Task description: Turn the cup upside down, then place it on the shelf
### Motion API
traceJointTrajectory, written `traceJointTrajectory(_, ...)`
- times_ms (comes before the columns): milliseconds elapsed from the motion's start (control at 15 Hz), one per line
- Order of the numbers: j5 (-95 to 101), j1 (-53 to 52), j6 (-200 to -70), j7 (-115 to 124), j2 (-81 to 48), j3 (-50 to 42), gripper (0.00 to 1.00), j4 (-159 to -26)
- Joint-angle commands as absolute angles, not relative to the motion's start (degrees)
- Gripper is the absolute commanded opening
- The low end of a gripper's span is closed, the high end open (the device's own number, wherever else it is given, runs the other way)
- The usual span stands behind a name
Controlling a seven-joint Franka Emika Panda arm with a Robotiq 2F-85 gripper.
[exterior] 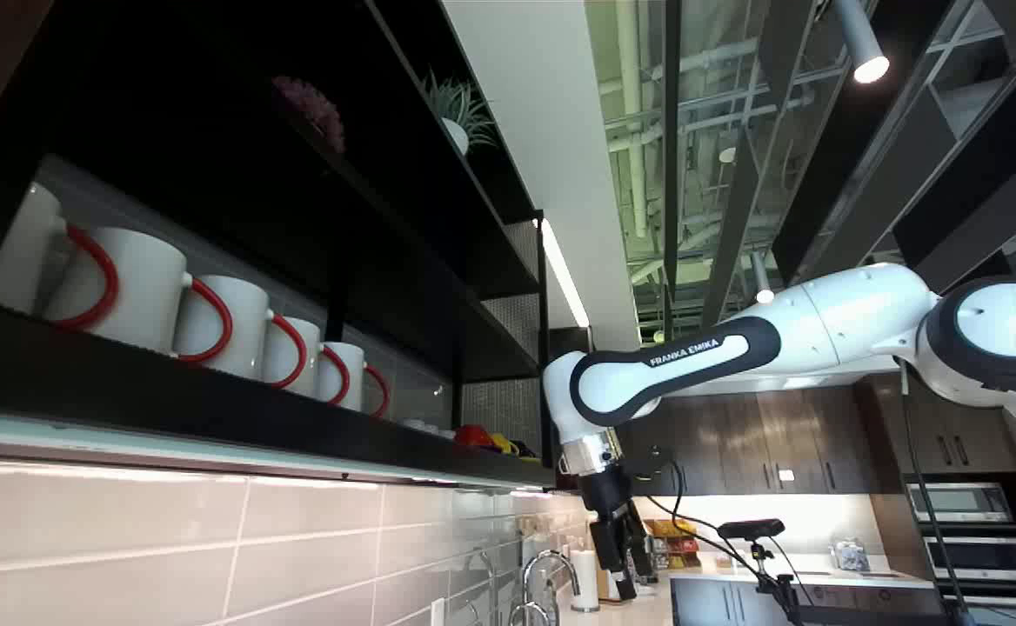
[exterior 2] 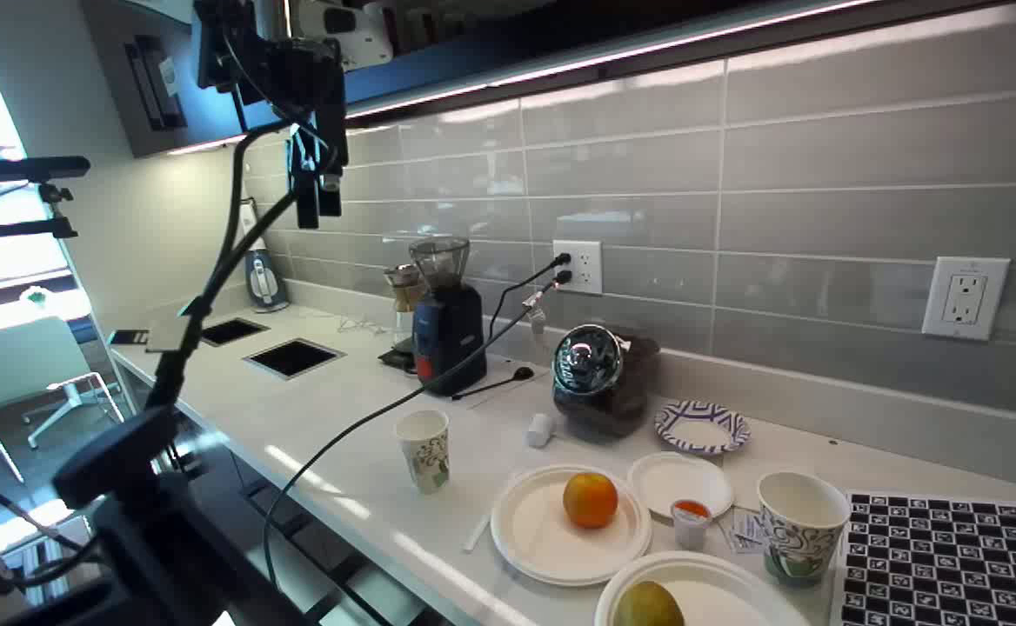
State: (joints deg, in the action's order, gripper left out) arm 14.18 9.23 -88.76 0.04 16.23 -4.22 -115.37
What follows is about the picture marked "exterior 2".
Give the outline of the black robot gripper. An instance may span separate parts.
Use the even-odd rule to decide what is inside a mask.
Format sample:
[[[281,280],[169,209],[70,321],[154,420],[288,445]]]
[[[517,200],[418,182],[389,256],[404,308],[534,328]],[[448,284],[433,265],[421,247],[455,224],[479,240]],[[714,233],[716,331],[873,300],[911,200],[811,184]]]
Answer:
[[[294,219],[316,230],[321,215],[339,215],[345,63],[327,31],[298,31],[294,10],[298,0],[193,0],[198,84],[235,105],[264,99],[291,124]]]

